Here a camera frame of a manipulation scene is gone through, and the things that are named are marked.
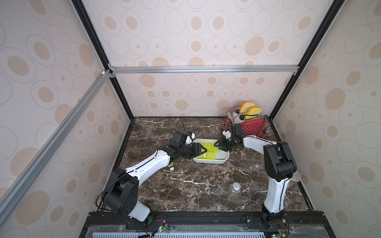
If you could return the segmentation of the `yellow shuttlecock seven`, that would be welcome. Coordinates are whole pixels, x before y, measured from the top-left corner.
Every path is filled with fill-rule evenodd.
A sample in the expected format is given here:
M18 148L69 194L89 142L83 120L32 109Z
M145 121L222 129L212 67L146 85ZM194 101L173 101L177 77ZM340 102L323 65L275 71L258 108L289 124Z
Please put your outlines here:
M220 150L218 152L207 152L198 158L202 160L223 160L224 152Z

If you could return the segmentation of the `yellow shuttlecock nine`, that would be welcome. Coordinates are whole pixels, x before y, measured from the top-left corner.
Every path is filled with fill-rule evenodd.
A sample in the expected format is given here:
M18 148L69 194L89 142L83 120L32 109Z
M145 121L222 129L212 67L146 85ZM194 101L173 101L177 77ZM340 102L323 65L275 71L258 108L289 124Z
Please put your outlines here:
M173 162L170 163L167 167L170 169L170 171L174 171L174 163Z

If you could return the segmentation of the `yellow shuttlecock two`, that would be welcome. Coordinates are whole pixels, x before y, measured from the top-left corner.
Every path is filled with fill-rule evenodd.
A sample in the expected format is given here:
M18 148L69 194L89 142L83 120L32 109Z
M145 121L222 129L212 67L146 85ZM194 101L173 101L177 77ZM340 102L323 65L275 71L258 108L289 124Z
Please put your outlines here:
M208 149L208 152L218 152L219 149L214 147L214 142L201 142L201 144Z

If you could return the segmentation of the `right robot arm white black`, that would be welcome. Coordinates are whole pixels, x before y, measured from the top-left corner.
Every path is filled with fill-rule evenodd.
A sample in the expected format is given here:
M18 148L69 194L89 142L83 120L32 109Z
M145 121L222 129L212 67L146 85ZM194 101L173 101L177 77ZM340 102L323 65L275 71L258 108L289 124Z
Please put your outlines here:
M267 197L262 205L261 224L270 228L284 215L284 198L297 165L288 143L265 140L244 133L241 124L222 126L222 136L214 144L220 150L231 151L235 146L252 149L264 156L265 171L269 177Z

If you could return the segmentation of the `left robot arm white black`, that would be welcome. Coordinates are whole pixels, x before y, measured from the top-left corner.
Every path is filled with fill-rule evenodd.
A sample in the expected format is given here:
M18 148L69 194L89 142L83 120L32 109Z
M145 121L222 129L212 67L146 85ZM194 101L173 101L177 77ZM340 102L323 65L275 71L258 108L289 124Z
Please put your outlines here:
M121 218L134 218L148 223L150 209L138 201L140 186L160 169L179 158L193 159L207 152L201 143L194 142L195 134L176 130L171 141L159 147L151 156L127 169L115 168L98 201L103 202Z

